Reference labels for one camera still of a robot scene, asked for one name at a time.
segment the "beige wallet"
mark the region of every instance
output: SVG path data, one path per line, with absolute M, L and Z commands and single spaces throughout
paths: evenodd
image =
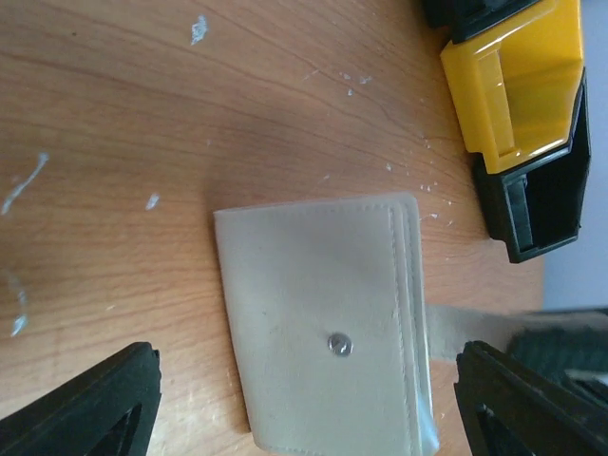
M 608 327 L 601 314 L 425 308 L 416 200 L 406 194 L 216 212 L 219 261 L 256 444 L 314 456 L 429 456 L 428 353 L 514 333 Z

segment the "yellow plastic bin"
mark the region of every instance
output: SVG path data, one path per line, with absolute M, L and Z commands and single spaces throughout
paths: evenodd
M 540 0 L 441 53 L 468 152 L 489 174 L 568 141 L 583 72 L 580 0 Z

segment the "wood grain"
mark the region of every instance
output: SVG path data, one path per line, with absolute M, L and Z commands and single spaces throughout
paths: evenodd
M 428 302 L 540 306 L 542 261 L 511 265 L 487 237 L 444 43 L 415 0 L 2 2 L 0 195 L 49 161 L 0 218 L 0 415 L 149 340 L 163 374 L 149 454 L 262 454 L 222 300 L 220 208 L 410 191 Z M 9 276 L 28 297 L 15 337 Z M 468 453 L 455 379 L 433 364 L 444 455 Z

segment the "white paint speck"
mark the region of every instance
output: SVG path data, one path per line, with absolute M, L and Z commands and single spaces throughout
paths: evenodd
M 12 191 L 10 192 L 10 194 L 4 200 L 4 204 L 2 206 L 2 215 L 3 216 L 9 212 L 10 205 L 12 204 L 12 202 L 15 201 L 15 199 L 19 195 L 21 195 L 21 192 L 23 192 L 24 189 L 34 180 L 34 178 L 36 176 L 38 176 L 38 173 L 45 166 L 46 162 L 48 162 L 48 153 L 46 153 L 46 152 L 39 153 L 38 154 L 38 166 L 36 166 L 36 169 L 34 169 L 33 173 L 31 173 L 25 181 L 21 182 L 19 185 L 17 185 L 15 188 L 13 188 Z
M 307 79 L 310 79 L 312 76 L 314 76 L 316 73 L 318 73 L 319 70 L 316 69 L 315 71 L 313 71 L 312 73 L 307 74 L 306 76 L 304 76 L 304 79 L 302 79 L 302 81 L 306 81 Z
M 150 199 L 148 200 L 148 203 L 145 205 L 145 210 L 151 211 L 152 209 L 154 209 L 156 207 L 156 205 L 159 203 L 160 199 L 161 199 L 161 196 L 158 193 L 153 193 L 152 195 L 150 195 Z
M 428 214 L 427 216 L 424 217 L 420 217 L 419 220 L 422 221 L 424 219 L 437 219 L 439 217 L 439 214 Z
M 15 318 L 15 321 L 12 322 L 12 332 L 10 333 L 10 337 L 14 337 L 20 333 L 27 325 L 28 316 L 25 314 L 19 315 L 17 318 Z
M 19 277 L 8 269 L 4 270 L 4 274 L 9 280 L 10 290 L 17 294 L 17 300 L 19 301 L 19 315 L 12 322 L 12 332 L 10 333 L 10 337 L 14 337 L 28 325 L 28 296 Z
M 199 16 L 199 21 L 192 25 L 192 42 L 191 46 L 201 41 L 207 33 L 207 18 L 205 16 Z

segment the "metal snap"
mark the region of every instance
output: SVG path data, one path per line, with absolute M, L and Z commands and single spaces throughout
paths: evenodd
M 352 341 L 342 332 L 330 335 L 327 345 L 336 356 L 346 357 L 352 353 Z

